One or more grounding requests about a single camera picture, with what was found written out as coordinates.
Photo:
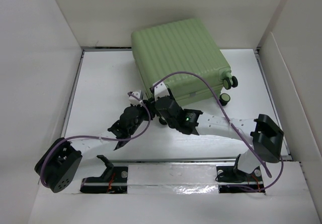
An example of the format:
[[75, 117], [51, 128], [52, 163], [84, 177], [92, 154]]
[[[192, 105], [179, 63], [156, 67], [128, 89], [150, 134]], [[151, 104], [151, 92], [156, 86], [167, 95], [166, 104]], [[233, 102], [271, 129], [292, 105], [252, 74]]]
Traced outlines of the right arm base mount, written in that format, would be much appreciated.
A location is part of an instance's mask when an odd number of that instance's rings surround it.
[[219, 193], [247, 193], [251, 190], [258, 191], [264, 188], [264, 182], [260, 167], [255, 168], [251, 174], [234, 171], [233, 166], [217, 166], [217, 176]]

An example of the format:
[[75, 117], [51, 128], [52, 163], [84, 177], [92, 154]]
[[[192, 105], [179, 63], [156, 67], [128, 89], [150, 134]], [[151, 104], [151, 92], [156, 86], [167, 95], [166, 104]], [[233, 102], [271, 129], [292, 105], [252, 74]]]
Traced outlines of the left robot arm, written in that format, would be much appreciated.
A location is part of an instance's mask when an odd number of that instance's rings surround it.
[[105, 157], [105, 152], [118, 150], [129, 141], [142, 136], [144, 133], [137, 133], [137, 129], [144, 121], [150, 123], [156, 115], [154, 98], [142, 100], [130, 93], [129, 99], [132, 101], [130, 106], [102, 134], [58, 138], [34, 168], [41, 184], [54, 193], [64, 190], [75, 177], [81, 161], [92, 158], [98, 158], [104, 165], [96, 167], [96, 177], [85, 177], [82, 183], [113, 182], [114, 166]]

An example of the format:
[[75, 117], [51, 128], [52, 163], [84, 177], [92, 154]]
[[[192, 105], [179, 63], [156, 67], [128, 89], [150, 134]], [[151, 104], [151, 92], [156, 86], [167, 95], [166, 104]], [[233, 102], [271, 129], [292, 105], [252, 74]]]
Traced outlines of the green hard-shell suitcase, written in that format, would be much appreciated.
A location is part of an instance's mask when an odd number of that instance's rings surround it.
[[180, 106], [220, 95], [238, 86], [231, 67], [200, 19], [137, 30], [131, 48], [144, 91], [163, 80]]

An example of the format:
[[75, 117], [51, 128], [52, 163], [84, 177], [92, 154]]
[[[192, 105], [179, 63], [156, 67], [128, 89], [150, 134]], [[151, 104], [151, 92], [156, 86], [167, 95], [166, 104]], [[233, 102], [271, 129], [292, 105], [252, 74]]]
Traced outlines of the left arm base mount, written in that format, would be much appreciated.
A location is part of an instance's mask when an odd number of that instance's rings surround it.
[[83, 194], [127, 194], [127, 166], [114, 166], [104, 155], [97, 155], [104, 165], [104, 172], [98, 177], [82, 179], [80, 192]]

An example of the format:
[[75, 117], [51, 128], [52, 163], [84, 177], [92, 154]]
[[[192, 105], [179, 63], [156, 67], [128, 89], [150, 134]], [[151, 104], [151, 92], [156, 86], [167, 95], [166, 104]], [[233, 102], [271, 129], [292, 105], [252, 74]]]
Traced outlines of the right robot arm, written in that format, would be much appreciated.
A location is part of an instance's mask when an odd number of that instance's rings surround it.
[[268, 115], [227, 120], [200, 110], [183, 109], [165, 84], [156, 86], [153, 93], [155, 109], [169, 128], [186, 135], [216, 135], [248, 144], [247, 151], [236, 157], [232, 168], [236, 179], [244, 180], [258, 166], [280, 161], [284, 133]]

